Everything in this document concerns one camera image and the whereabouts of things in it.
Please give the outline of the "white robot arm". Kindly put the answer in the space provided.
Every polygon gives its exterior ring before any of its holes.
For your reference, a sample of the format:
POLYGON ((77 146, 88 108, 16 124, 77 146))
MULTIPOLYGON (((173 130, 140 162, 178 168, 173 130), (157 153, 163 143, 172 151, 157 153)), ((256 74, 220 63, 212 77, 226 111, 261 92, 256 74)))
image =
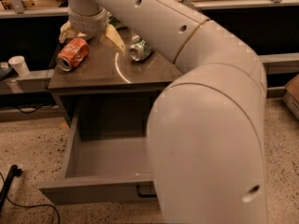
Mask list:
POLYGON ((264 168, 266 76, 258 55, 176 0, 68 0, 84 34, 110 12, 181 77, 148 119, 149 166, 167 224, 268 224, 264 168))

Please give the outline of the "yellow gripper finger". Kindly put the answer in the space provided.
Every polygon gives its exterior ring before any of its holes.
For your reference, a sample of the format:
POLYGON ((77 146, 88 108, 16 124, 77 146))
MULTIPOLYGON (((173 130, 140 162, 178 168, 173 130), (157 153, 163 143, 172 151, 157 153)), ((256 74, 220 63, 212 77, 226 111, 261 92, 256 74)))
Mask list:
POLYGON ((110 48, 113 48, 120 54, 125 53, 125 44, 118 31, 111 24, 107 25, 105 32, 100 38, 100 42, 110 48))
POLYGON ((80 31, 76 30, 70 21, 67 21, 65 24, 62 25, 60 28, 60 35, 59 41, 64 43, 67 39, 74 39, 74 38, 82 38, 86 41, 90 40, 91 37, 89 35, 83 34, 80 31))

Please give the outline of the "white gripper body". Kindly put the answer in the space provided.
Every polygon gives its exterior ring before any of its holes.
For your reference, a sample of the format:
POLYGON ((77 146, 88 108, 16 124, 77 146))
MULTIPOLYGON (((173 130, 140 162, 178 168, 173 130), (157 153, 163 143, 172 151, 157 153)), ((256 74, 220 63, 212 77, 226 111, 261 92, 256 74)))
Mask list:
POLYGON ((69 8, 68 18, 77 31, 89 36, 101 35, 106 30, 108 24, 107 11, 105 9, 102 9, 95 15, 87 16, 80 15, 69 8))

